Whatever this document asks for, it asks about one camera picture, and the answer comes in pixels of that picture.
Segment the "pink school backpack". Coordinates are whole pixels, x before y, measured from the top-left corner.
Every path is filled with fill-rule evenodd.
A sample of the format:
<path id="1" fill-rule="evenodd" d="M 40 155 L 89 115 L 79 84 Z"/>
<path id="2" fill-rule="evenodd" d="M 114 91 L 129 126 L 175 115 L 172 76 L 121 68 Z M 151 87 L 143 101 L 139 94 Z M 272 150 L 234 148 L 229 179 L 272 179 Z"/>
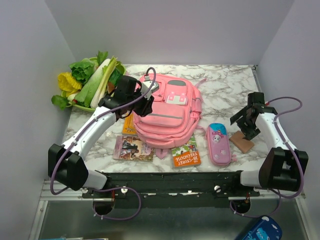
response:
<path id="1" fill-rule="evenodd" d="M 186 144 L 198 126 L 203 102 L 199 86 L 206 79 L 193 85 L 184 78 L 157 74 L 155 81 L 159 89 L 152 94 L 152 113 L 134 113 L 133 125 L 137 136 L 163 159 L 168 150 Z"/>

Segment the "brown leather wallet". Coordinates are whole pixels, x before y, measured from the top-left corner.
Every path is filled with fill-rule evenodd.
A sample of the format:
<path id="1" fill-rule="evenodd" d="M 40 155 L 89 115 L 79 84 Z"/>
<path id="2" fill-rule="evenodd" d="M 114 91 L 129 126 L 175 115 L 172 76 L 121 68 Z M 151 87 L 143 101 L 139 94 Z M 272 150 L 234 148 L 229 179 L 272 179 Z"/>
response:
<path id="1" fill-rule="evenodd" d="M 254 143 L 245 139 L 245 135 L 241 131 L 235 132 L 229 140 L 243 153 L 247 153 L 254 147 Z"/>

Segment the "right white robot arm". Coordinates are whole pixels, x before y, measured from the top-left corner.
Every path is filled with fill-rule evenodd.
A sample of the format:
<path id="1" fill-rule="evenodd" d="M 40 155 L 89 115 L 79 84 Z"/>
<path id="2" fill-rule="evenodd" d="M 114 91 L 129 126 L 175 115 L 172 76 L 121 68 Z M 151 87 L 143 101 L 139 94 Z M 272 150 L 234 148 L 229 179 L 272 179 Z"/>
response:
<path id="1" fill-rule="evenodd" d="M 252 92 L 247 96 L 247 105 L 230 118 L 245 140 L 262 134 L 268 148 L 260 169 L 240 171 L 239 178 L 230 183 L 234 195 L 243 195 L 248 187 L 270 190 L 280 197 L 283 197 L 280 191 L 289 191 L 293 193 L 291 199 L 301 194 L 309 156 L 298 150 L 286 135 L 279 120 L 284 114 L 265 101 L 264 93 Z"/>

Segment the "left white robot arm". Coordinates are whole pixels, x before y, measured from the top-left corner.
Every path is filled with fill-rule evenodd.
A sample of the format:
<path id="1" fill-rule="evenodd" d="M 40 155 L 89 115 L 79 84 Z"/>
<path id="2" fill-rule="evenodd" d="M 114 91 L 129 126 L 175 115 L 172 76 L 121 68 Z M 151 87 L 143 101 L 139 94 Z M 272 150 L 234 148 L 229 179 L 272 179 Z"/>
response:
<path id="1" fill-rule="evenodd" d="M 107 197 L 111 185 L 107 176 L 97 170 L 89 170 L 85 159 L 102 134 L 125 113 L 133 111 L 141 117 L 152 113 L 154 97 L 159 89 L 155 80 L 140 82 L 130 76 L 122 76 L 111 94 L 98 103 L 89 120 L 62 145 L 53 144 L 48 150 L 48 176 L 66 187 L 77 191 L 93 189 L 101 198 Z"/>

